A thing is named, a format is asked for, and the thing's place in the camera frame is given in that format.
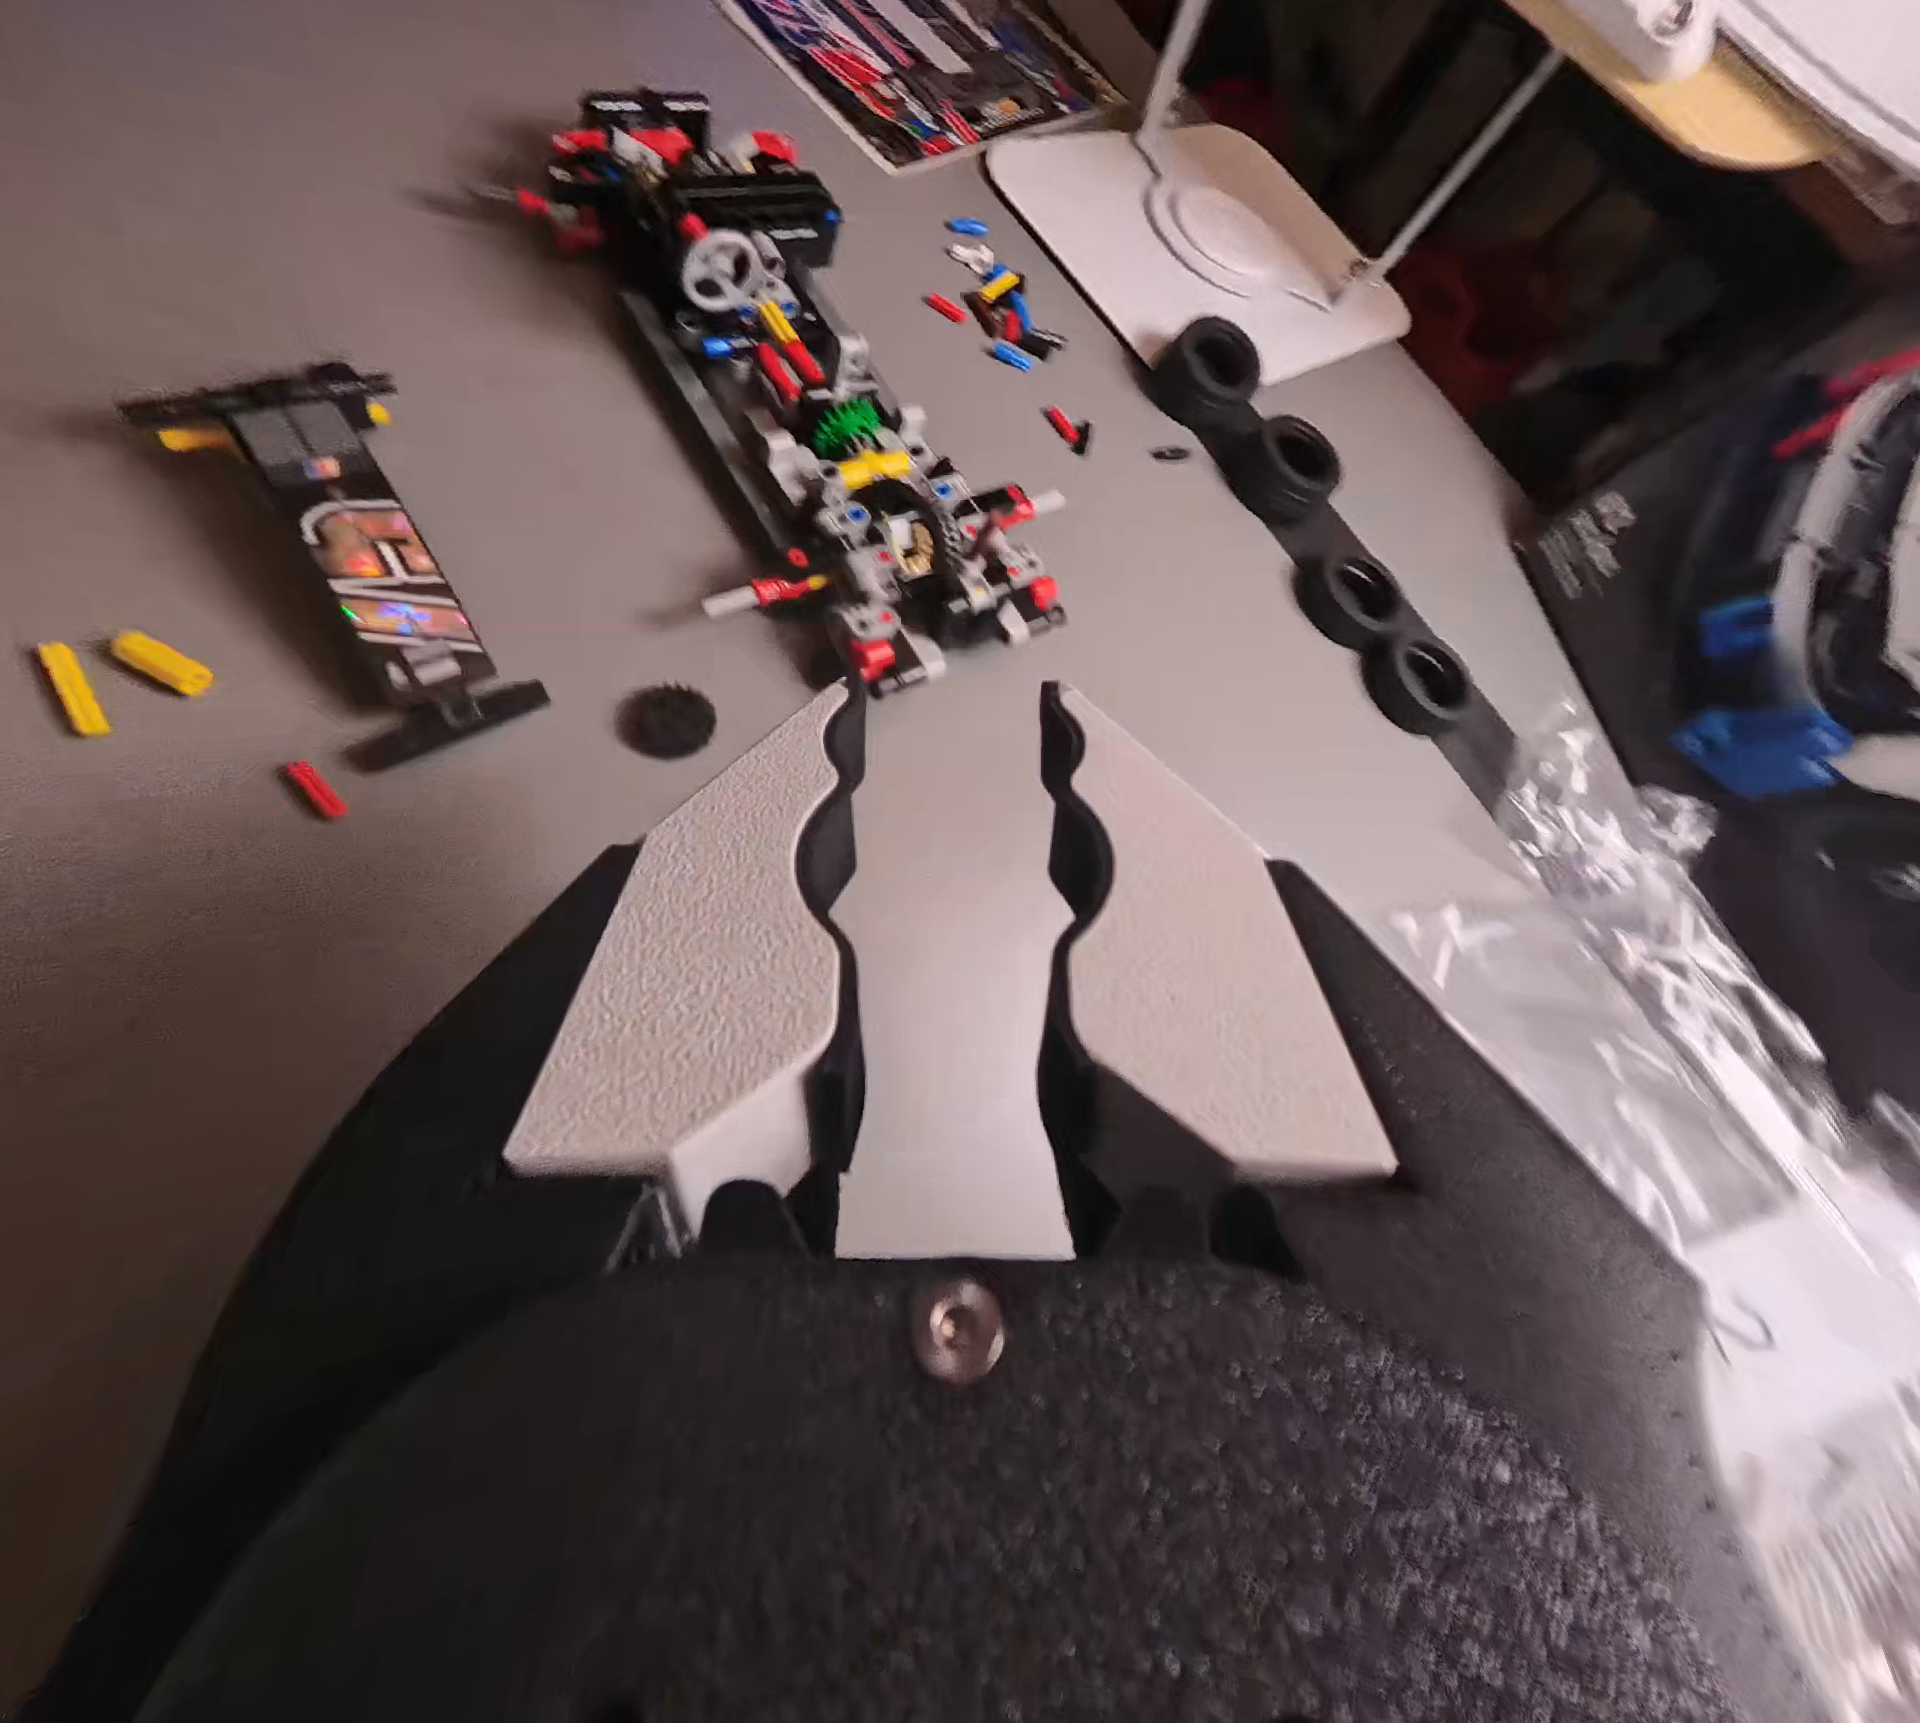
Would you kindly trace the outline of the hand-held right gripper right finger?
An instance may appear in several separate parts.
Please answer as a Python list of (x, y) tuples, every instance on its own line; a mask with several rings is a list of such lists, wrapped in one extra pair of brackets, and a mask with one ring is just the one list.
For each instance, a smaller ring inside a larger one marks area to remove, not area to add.
[(1080, 689), (1047, 681), (1048, 971), (1038, 1107), (1069, 1237), (1172, 1203), (1372, 1191), (1401, 1159), (1269, 855)]

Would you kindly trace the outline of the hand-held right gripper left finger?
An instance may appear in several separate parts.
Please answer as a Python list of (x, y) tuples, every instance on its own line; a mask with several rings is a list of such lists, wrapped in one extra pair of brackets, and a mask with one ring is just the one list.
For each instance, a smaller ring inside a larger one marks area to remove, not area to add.
[(680, 1237), (735, 1181), (830, 1253), (866, 1103), (857, 871), (866, 701), (820, 689), (637, 847), (502, 1145), (530, 1179), (637, 1179)]

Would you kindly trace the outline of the lego car chassis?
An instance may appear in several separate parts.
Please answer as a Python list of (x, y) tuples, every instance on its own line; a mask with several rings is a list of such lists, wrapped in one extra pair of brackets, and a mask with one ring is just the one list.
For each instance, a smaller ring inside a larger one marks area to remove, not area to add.
[(704, 598), (709, 619), (809, 613), (875, 697), (1066, 625), (1028, 542), (1064, 496), (974, 488), (886, 384), (820, 284), (845, 214), (789, 134), (720, 144), (703, 94), (591, 92), (535, 186), (468, 196), (605, 266), (662, 398), (747, 512), (764, 572)]

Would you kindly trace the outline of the black lego gear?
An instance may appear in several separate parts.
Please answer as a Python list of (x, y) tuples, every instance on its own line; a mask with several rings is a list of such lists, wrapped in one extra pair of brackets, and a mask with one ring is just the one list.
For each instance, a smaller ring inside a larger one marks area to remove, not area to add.
[(631, 691), (615, 717), (621, 741), (659, 761), (680, 761), (709, 749), (717, 727), (718, 711), (713, 699), (680, 681)]

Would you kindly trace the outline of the black rubber lego tire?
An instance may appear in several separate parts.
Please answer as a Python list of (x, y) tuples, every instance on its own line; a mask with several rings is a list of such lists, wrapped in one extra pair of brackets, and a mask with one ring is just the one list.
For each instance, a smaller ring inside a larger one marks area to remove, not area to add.
[(1343, 466), (1317, 426), (1273, 416), (1241, 440), (1234, 476), (1243, 504), (1270, 530), (1287, 530), (1331, 504)]
[(1406, 621), (1403, 586), (1365, 554), (1324, 552), (1298, 560), (1292, 592), (1321, 635), (1356, 653), (1390, 639)]
[(1466, 663), (1425, 633), (1390, 633), (1361, 657), (1362, 687), (1380, 715), (1410, 735), (1439, 741), (1464, 725), (1477, 703)]
[(1260, 350), (1234, 322), (1202, 316), (1189, 322), (1149, 366), (1155, 406), (1192, 432), (1243, 414), (1260, 390)]

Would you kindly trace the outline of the black stickered lego panel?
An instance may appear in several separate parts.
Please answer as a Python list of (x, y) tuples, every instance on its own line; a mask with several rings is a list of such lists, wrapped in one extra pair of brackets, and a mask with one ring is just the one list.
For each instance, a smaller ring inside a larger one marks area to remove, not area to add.
[(291, 374), (132, 398), (117, 412), (174, 454), (220, 448), (254, 476), (341, 619), (373, 699), (392, 713), (348, 749), (376, 775), (550, 705), (504, 679), (468, 608), (374, 452), (390, 376), (332, 360)]

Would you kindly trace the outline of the black lego set box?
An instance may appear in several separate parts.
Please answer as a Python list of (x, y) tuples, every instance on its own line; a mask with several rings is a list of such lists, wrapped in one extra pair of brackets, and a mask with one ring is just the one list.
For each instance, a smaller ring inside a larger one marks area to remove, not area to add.
[(1916, 340), (1737, 392), (1520, 560), (1631, 771), (1916, 911)]

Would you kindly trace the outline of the yellow lego beam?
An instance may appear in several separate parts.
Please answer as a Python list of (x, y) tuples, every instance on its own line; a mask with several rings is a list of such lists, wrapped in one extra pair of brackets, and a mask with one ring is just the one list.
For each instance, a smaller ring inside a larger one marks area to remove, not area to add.
[(41, 641), (35, 647), (35, 659), (64, 727), (75, 737), (102, 739), (112, 733), (112, 721), (85, 671), (85, 659), (72, 645)]
[(118, 631), (108, 637), (106, 649), (135, 677), (178, 697), (198, 699), (216, 683), (211, 665), (147, 631)]

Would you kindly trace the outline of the pile of small lego pins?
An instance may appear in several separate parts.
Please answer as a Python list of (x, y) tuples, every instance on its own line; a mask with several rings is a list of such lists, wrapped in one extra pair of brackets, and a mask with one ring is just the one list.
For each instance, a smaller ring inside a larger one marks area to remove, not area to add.
[(924, 308), (947, 326), (976, 334), (983, 352), (1002, 368), (1026, 374), (1058, 358), (1069, 340), (1036, 316), (1026, 274), (1001, 260), (991, 226), (957, 216), (942, 232), (955, 278), (924, 292)]

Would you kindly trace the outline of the lego instruction booklet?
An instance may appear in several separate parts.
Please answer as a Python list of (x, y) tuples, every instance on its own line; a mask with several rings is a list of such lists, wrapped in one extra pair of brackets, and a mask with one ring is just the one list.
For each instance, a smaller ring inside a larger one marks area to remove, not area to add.
[(1120, 90), (1022, 0), (713, 0), (883, 168), (1105, 122)]

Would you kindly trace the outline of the clear plastic bag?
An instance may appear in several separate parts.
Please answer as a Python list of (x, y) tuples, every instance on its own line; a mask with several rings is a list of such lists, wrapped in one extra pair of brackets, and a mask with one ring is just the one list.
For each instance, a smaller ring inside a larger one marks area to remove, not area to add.
[(1916, 1117), (1846, 1117), (1693, 879), (1717, 815), (1635, 787), (1579, 699), (1493, 819), (1523, 893), (1397, 913), (1397, 949), (1697, 1281), (1708, 1447), (1826, 1715), (1916, 1719)]

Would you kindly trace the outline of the wooden board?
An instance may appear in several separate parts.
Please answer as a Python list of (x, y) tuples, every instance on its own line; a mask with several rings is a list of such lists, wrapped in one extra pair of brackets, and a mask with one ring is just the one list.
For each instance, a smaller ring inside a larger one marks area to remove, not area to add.
[(1784, 92), (1737, 50), (1719, 50), (1687, 78), (1648, 82), (1599, 58), (1569, 56), (1628, 116), (1697, 164), (1779, 174), (1831, 160), (1849, 146), (1821, 112)]

